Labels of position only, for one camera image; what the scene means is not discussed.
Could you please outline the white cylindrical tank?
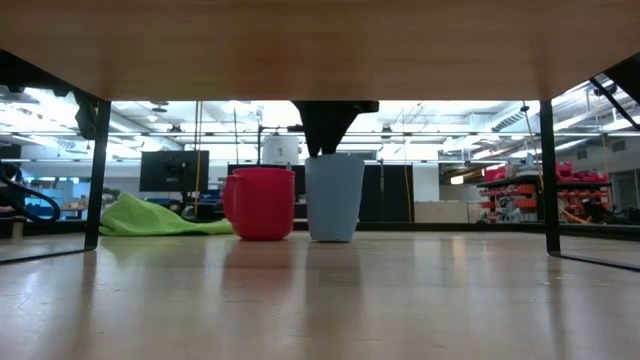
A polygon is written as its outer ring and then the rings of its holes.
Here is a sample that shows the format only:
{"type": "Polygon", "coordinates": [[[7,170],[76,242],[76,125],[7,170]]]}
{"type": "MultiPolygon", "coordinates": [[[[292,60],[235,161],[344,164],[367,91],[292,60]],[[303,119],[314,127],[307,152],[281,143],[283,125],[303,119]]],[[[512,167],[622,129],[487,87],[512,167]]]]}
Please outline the white cylindrical tank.
{"type": "Polygon", "coordinates": [[[261,162],[267,165],[297,165],[299,140],[294,136],[272,135],[262,142],[261,162]]]}

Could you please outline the red plastic mug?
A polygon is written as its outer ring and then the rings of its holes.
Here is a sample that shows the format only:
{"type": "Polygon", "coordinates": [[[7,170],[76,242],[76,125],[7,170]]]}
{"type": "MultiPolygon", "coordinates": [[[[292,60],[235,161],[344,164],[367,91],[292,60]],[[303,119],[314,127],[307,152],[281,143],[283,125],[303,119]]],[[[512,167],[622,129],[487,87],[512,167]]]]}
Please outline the red plastic mug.
{"type": "Polygon", "coordinates": [[[293,229],[295,173],[269,167],[235,169],[227,176],[223,209],[242,240],[279,241],[293,229]]]}

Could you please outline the yellow slanted pole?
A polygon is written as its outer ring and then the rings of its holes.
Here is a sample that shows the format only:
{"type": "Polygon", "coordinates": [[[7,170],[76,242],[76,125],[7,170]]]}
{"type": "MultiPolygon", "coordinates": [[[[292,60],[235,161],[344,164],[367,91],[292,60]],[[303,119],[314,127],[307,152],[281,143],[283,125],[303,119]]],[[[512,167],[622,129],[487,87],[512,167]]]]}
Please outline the yellow slanted pole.
{"type": "Polygon", "coordinates": [[[527,105],[527,103],[525,101],[522,101],[522,105],[521,105],[520,111],[524,114],[526,125],[527,125],[527,130],[528,130],[528,134],[529,134],[530,145],[531,145],[531,148],[533,150],[533,154],[530,156],[531,164],[535,166],[535,169],[536,169],[537,174],[538,174],[540,190],[541,190],[541,192],[544,192],[543,171],[542,171],[542,168],[541,168],[540,164],[537,162],[538,149],[536,148],[536,145],[535,145],[535,136],[534,136],[534,133],[532,131],[531,123],[530,123],[530,120],[529,120],[529,115],[528,115],[529,109],[530,109],[530,107],[527,105]]]}

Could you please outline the rack with red bins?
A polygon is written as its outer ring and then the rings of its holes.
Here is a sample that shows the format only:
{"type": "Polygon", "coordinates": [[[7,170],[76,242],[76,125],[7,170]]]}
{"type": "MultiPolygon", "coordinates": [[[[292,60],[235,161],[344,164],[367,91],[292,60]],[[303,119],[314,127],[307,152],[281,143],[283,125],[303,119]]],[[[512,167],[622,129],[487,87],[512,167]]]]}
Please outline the rack with red bins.
{"type": "MultiPolygon", "coordinates": [[[[478,185],[485,198],[480,207],[482,220],[488,223],[542,222],[545,217],[544,185],[540,170],[513,171],[506,168],[487,170],[485,181],[478,185]]],[[[599,171],[576,172],[570,162],[555,165],[556,198],[562,223],[594,223],[609,206],[608,175],[599,171]]]]}

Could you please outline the black monitor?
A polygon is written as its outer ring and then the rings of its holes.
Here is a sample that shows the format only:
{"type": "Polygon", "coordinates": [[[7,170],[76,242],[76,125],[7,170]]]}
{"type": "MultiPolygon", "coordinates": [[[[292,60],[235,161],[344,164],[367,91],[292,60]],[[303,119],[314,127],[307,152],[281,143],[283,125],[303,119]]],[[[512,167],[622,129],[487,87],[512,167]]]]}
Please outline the black monitor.
{"type": "Polygon", "coordinates": [[[194,192],[208,189],[208,151],[143,152],[141,192],[194,192]]]}

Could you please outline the green microfibre cloth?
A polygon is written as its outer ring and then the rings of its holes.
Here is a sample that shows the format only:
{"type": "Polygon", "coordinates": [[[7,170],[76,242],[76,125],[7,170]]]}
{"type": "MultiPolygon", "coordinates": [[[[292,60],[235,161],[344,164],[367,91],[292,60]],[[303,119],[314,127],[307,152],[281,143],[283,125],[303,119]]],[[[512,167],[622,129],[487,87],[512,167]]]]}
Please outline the green microfibre cloth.
{"type": "Polygon", "coordinates": [[[129,193],[122,193],[101,215],[99,232],[105,236],[141,237],[170,235],[233,234],[226,220],[195,223],[181,218],[171,210],[129,193]]]}

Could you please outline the wooden shelf with black legs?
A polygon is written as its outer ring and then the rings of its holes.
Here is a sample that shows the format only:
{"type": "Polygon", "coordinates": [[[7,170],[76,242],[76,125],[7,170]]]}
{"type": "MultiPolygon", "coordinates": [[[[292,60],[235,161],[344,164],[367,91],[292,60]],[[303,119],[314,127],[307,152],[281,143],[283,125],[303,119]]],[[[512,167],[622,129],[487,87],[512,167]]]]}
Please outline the wooden shelf with black legs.
{"type": "Polygon", "coordinates": [[[640,52],[640,0],[0,0],[0,79],[83,94],[97,244],[115,100],[552,99],[640,52]]]}

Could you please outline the beige cardboard boxes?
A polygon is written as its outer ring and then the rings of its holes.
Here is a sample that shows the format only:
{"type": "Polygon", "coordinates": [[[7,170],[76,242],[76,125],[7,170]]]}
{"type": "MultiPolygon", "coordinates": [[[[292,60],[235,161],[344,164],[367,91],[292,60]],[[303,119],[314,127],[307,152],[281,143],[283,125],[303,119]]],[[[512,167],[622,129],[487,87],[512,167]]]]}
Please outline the beige cardboard boxes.
{"type": "Polygon", "coordinates": [[[416,202],[414,210],[417,223],[475,223],[481,217],[476,202],[416,202]]]}

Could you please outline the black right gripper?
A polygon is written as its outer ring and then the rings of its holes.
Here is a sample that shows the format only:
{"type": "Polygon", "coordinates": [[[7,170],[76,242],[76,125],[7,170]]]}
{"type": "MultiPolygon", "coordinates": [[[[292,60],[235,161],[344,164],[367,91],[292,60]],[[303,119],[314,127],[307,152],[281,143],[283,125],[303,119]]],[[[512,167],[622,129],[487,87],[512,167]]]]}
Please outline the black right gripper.
{"type": "Polygon", "coordinates": [[[334,154],[343,139],[343,131],[331,131],[323,134],[325,129],[347,130],[355,118],[363,113],[379,111],[379,102],[366,101],[318,101],[294,100],[293,105],[299,111],[309,156],[312,158],[334,154]]]}

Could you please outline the pale lavender-grey mug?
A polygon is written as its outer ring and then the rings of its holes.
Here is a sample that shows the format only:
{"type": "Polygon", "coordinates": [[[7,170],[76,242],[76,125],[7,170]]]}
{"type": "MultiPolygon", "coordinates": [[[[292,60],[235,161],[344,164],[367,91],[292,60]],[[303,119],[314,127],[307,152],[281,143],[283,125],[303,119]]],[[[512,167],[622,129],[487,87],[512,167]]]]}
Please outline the pale lavender-grey mug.
{"type": "Polygon", "coordinates": [[[350,242],[358,223],[365,163],[335,153],[305,161],[307,222],[316,242],[350,242]]]}

